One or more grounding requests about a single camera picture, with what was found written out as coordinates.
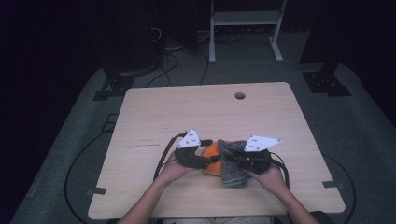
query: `person's left hand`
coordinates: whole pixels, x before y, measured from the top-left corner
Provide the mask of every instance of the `person's left hand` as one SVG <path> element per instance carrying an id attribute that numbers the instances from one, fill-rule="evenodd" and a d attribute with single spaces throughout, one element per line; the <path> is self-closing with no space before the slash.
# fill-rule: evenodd
<path id="1" fill-rule="evenodd" d="M 194 168 L 180 165 L 176 160 L 175 152 L 172 152 L 157 178 L 167 184 L 171 184 L 173 181 L 180 179 L 184 174 L 195 170 Z"/>

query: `floor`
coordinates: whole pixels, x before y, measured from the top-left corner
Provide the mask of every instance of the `floor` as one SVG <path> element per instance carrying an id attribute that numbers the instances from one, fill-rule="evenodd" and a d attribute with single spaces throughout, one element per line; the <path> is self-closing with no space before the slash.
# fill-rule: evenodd
<path id="1" fill-rule="evenodd" d="M 269 35 L 245 35 L 232 44 L 217 44 L 217 61 L 213 64 L 207 63 L 207 43 L 199 46 L 202 51 L 173 52 L 172 56 L 163 57 L 163 69 L 170 70 L 169 78 L 160 76 L 150 83 L 163 72 L 157 69 L 138 77 L 133 88 L 146 88 L 149 83 L 150 87 L 201 82 L 289 83 L 321 152 L 327 155 L 325 161 L 346 203 L 345 212 L 331 214 L 334 222 L 344 223 L 349 216 L 349 223 L 396 220 L 395 127 L 363 88 L 358 76 L 342 64 L 335 75 L 351 96 L 329 97 L 309 90 L 302 72 L 318 71 L 322 64 L 299 64 L 308 32 L 280 33 L 278 45 L 283 63 L 276 62 Z M 102 69 L 92 74 L 11 223 L 106 223 L 87 216 L 111 139 L 111 132 L 103 129 L 114 125 L 123 100 L 122 97 L 92 100 L 105 80 Z"/>

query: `white bracket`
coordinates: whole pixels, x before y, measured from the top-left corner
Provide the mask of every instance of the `white bracket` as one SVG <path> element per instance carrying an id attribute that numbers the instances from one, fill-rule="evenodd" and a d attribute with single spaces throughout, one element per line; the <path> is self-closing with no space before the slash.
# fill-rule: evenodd
<path id="1" fill-rule="evenodd" d="M 195 129 L 191 129 L 187 135 L 177 144 L 177 148 L 198 147 L 200 145 L 201 141 L 199 140 L 198 133 L 195 131 Z"/>
<path id="2" fill-rule="evenodd" d="M 268 147 L 273 147 L 282 140 L 279 138 L 269 138 L 269 137 L 261 137 L 258 135 L 251 135 L 247 141 L 247 145 L 245 146 L 246 152 L 258 152 L 267 149 Z"/>

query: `hole in table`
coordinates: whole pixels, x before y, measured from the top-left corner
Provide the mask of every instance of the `hole in table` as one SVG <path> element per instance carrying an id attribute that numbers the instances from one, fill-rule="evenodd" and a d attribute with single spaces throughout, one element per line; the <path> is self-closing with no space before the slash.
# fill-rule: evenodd
<path id="1" fill-rule="evenodd" d="M 247 96 L 244 94 L 244 93 L 242 93 L 242 92 L 237 92 L 236 94 L 235 94 L 235 98 L 236 99 L 238 99 L 238 100 L 243 100 L 243 99 L 245 99 Z"/>

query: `table top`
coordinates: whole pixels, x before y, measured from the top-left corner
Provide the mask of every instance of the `table top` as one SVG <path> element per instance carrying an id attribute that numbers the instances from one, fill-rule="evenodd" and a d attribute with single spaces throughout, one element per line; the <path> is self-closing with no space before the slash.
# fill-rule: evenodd
<path id="1" fill-rule="evenodd" d="M 238 92 L 245 98 L 235 98 Z M 171 138 L 192 128 L 214 141 L 248 140 L 252 134 L 282 139 L 269 150 L 286 163 L 296 198 L 308 211 L 345 210 L 338 189 L 323 187 L 332 176 L 289 84 L 253 83 L 128 90 L 97 183 L 106 193 L 93 195 L 89 217 L 122 217 L 151 184 Z M 163 192 L 152 217 L 280 214 L 286 214 L 280 201 L 254 179 L 246 188 L 227 188 L 220 177 L 198 170 Z"/>

